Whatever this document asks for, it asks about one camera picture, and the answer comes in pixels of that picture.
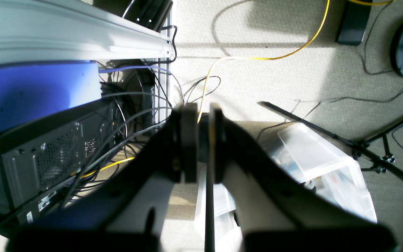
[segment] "blue cable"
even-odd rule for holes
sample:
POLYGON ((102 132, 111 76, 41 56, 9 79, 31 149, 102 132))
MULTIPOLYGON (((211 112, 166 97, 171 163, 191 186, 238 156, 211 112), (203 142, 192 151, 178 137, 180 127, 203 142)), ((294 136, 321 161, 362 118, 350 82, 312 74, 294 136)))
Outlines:
POLYGON ((181 92, 181 99, 183 100, 183 104, 184 104, 183 89, 181 88, 181 85, 179 84, 178 79, 175 77, 175 75, 173 75, 173 73, 171 73, 169 70, 167 70, 165 68, 154 66, 154 65, 130 65, 130 66, 124 66, 124 67, 119 67, 119 68, 99 69, 99 73, 106 74, 106 73, 124 71, 124 70, 128 70, 128 69, 144 69, 144 68, 159 69, 159 70, 165 71, 165 72, 169 73, 170 75, 172 75, 173 78, 175 78, 176 82, 178 83, 179 91, 181 92))

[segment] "black tripod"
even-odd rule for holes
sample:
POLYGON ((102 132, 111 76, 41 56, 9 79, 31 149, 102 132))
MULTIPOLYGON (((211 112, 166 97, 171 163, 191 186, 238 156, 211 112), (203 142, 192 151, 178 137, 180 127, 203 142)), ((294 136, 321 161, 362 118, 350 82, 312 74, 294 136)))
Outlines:
POLYGON ((354 141, 351 141, 348 139, 344 139, 344 138, 338 136, 337 134, 329 132, 326 129, 323 129, 309 121, 299 118, 298 116, 296 116, 288 111, 285 111, 282 108, 275 106, 269 102, 259 102, 259 104, 264 107, 267 107, 268 109, 270 109, 272 111, 275 111, 276 113, 280 113, 287 118, 304 123, 308 127, 312 128, 316 131, 319 131, 327 136, 330 136, 333 139, 336 139, 345 145, 348 145, 352 149, 352 156, 355 160, 357 160, 362 155, 366 156, 369 160, 372 161, 373 166, 368 169, 362 169, 362 171, 375 171, 377 173, 381 173, 381 172, 385 173, 386 171, 390 171, 392 174, 394 174, 396 177, 398 177, 399 179, 401 179, 403 181, 403 171, 393 165, 393 162, 395 161, 395 157, 390 152, 390 148, 388 145, 388 139, 387 139, 387 134, 390 134, 391 132, 396 131, 398 128, 403 126, 403 118, 400 119, 393 126, 389 127, 388 129, 382 131, 379 134, 376 134, 374 137, 371 137, 367 140, 354 142, 354 141), (383 145, 385 147, 385 156, 379 156, 379 155, 373 153, 372 151, 368 150, 369 145, 379 138, 383 139, 383 145))

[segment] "computer tower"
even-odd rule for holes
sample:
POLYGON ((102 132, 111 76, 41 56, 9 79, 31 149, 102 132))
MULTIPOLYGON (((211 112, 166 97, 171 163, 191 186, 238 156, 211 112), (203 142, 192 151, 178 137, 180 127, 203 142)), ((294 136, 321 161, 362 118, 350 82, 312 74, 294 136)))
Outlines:
POLYGON ((0 229, 0 234, 9 237, 13 228, 48 212, 54 205, 53 198, 59 197, 59 192, 49 191, 50 188, 83 169, 97 150, 101 150, 101 156, 113 148, 122 138, 121 131, 111 135, 121 122, 117 104, 113 99, 106 99, 2 133, 0 218, 41 193, 46 192, 47 196, 18 214, 0 229), (101 146, 108 137, 109 144, 101 146))

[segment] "floor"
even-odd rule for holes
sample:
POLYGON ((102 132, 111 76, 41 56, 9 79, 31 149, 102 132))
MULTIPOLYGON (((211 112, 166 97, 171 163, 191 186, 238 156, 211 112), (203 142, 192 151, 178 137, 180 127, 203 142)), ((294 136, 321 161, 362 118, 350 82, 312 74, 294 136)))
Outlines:
MULTIPOLYGON (((294 110, 293 113, 301 117, 323 101, 306 119, 349 139, 364 139, 401 117, 403 94, 388 103, 353 99, 327 103, 345 96, 387 100, 403 89, 403 78, 395 73, 368 75, 364 72, 363 44, 349 47, 334 42, 345 2, 331 1, 318 38, 293 56, 272 62, 233 60, 218 64, 212 75, 219 76, 221 84, 207 96, 206 104, 218 103, 225 116, 254 137, 260 129, 284 121, 281 116, 259 106, 257 102, 260 101, 294 110)), ((223 56, 268 57, 289 53, 315 33, 325 4, 326 0, 174 0, 178 59, 171 65, 171 70, 186 93, 197 80, 206 76, 211 64, 223 56)), ((369 26, 381 9, 372 9, 369 26)), ((368 71, 390 70, 390 40, 402 22, 403 0, 397 0, 384 10, 374 25, 366 51, 368 71)), ((208 91, 217 84, 218 79, 211 78, 208 91)), ((201 93, 202 83, 195 87, 190 100, 201 93)), ((266 131, 262 141, 275 137, 277 130, 266 131)), ((403 145, 403 128, 395 136, 403 145)), ((389 142, 396 155, 395 164, 403 170, 403 150, 391 137, 389 142)), ((370 149, 383 153, 380 141, 370 149)), ((362 159, 360 166, 371 164, 362 159)), ((403 251, 403 182, 390 173, 363 175, 379 223, 392 230, 403 251)), ((175 186, 162 234, 166 251, 203 251, 202 236, 193 223, 197 191, 197 185, 175 186)))

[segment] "ventilation grille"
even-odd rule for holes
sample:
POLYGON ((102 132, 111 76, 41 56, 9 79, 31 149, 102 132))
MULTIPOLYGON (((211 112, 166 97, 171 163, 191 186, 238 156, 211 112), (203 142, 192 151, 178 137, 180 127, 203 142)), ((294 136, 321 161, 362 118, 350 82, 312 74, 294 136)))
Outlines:
POLYGON ((78 158, 77 136, 73 132, 46 143, 44 151, 37 158, 40 185, 48 187, 62 181, 72 172, 78 158))
POLYGON ((86 159, 90 159, 94 153, 96 152, 96 138, 92 138, 89 141, 85 142, 85 157, 86 159))

